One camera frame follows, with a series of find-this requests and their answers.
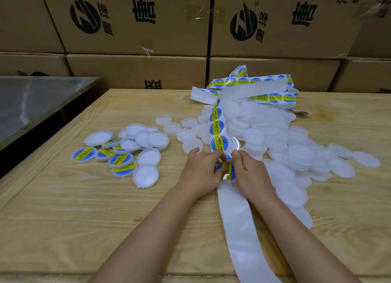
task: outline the hand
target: hand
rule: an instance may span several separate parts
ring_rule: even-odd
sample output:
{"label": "hand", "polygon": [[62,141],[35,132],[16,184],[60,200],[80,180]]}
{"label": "hand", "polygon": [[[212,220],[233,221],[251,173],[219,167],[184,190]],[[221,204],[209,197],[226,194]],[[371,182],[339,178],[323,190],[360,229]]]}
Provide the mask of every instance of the hand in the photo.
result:
{"label": "hand", "polygon": [[234,150],[231,155],[236,183],[245,198],[253,202],[259,197],[276,197],[275,189],[262,161],[253,159],[245,151]]}
{"label": "hand", "polygon": [[222,150],[216,149],[211,153],[197,153],[198,151],[199,148],[190,151],[177,184],[184,187],[185,191],[191,193],[196,199],[217,188],[227,172],[227,169],[215,170],[219,158],[227,161]]}

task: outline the right hand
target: right hand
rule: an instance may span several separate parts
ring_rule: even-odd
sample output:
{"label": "right hand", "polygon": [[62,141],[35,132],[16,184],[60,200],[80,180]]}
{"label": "right hand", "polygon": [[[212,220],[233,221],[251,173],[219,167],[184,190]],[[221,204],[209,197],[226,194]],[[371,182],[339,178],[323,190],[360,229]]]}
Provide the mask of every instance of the right hand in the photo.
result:
{"label": "right hand", "polygon": [[269,174],[262,161],[255,160],[245,151],[231,153],[236,183],[243,196],[253,202],[259,197],[276,197]]}

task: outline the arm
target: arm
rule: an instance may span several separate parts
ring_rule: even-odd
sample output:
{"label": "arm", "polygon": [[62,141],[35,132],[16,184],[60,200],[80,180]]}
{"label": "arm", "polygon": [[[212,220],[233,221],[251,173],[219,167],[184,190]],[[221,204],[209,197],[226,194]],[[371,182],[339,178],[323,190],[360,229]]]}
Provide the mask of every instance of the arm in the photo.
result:
{"label": "arm", "polygon": [[221,150],[187,158],[178,183],[125,238],[91,278],[90,283],[155,283],[169,258],[178,230],[194,202],[221,183],[226,170],[214,171]]}
{"label": "arm", "polygon": [[255,206],[299,283],[360,283],[277,197],[265,164],[244,151],[232,153],[237,185]]}

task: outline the stainless steel table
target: stainless steel table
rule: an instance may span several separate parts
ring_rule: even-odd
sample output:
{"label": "stainless steel table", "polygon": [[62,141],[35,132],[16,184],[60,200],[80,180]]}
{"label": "stainless steel table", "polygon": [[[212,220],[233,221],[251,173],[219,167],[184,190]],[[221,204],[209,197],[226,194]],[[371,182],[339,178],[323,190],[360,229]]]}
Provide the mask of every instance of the stainless steel table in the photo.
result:
{"label": "stainless steel table", "polygon": [[99,81],[97,77],[0,76],[0,150]]}

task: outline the left hand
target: left hand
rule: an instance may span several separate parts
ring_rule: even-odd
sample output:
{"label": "left hand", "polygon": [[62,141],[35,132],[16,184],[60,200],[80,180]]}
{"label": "left hand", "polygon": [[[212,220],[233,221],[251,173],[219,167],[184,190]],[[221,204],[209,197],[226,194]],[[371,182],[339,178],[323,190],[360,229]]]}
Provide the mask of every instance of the left hand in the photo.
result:
{"label": "left hand", "polygon": [[216,149],[211,153],[197,153],[198,151],[199,148],[190,151],[177,184],[189,192],[195,200],[217,188],[223,175],[227,173],[227,169],[215,170],[219,158],[227,161],[222,150]]}

